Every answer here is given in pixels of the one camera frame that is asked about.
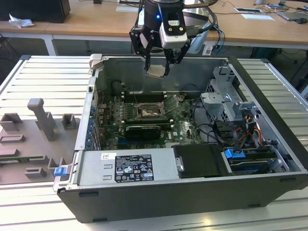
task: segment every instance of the computer case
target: computer case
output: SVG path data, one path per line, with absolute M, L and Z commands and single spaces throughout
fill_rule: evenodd
M 71 8 L 68 0 L 0 0 L 0 20 L 9 20 L 9 14 L 20 19 L 63 23 Z

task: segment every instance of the warning label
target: warning label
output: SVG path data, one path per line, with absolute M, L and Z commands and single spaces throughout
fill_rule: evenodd
M 151 155 L 118 155 L 115 160 L 117 183 L 154 180 Z

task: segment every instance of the blue latch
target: blue latch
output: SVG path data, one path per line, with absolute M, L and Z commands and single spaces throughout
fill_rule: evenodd
M 233 148 L 228 148 L 227 150 L 225 150 L 225 155 L 226 157 L 229 158 L 245 158 L 245 154 L 243 151 L 241 151 L 240 153 L 235 152 Z
M 67 167 L 56 167 L 53 175 L 55 177 L 66 177 Z

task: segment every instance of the desk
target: desk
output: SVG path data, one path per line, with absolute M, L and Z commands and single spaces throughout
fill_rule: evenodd
M 230 0 L 236 7 L 255 8 L 255 0 Z M 216 13 L 235 13 L 228 2 L 222 6 L 219 1 L 211 6 Z M 288 6 L 298 7 L 304 3 L 288 2 Z M 136 13 L 117 12 L 116 3 L 70 0 L 71 13 L 63 24 L 37 23 L 30 28 L 14 28 L 8 22 L 0 22 L 0 32 L 6 37 L 43 39 L 49 55 L 56 55 L 53 39 L 130 41 L 128 32 L 134 25 Z M 218 24 L 226 34 L 225 45 L 308 49 L 308 24 L 300 25 L 284 20 L 279 15 L 270 14 L 275 21 L 249 20 L 240 14 L 217 14 Z M 207 45 L 218 39 L 217 33 L 210 31 Z

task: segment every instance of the black cover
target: black cover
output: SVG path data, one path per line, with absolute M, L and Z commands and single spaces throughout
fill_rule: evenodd
M 221 156 L 223 149 L 216 144 L 176 145 L 173 150 L 175 157 L 181 158 L 183 162 L 184 171 L 179 172 L 180 178 L 228 175 Z
M 9 14 L 20 19 L 63 23 L 70 12 L 68 0 L 0 0 L 0 20 Z

